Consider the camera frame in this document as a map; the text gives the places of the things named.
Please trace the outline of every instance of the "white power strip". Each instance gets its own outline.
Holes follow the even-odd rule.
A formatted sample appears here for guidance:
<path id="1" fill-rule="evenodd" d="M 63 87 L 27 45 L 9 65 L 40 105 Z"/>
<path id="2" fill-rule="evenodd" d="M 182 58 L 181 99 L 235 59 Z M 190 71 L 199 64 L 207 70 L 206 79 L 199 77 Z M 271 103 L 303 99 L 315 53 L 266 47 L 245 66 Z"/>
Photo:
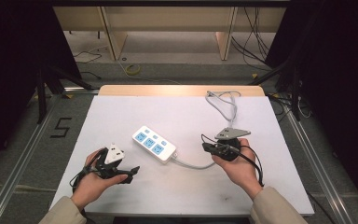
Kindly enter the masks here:
<path id="1" fill-rule="evenodd" d="M 176 150 L 176 146 L 146 126 L 136 131 L 132 139 L 164 164 L 170 160 Z"/>

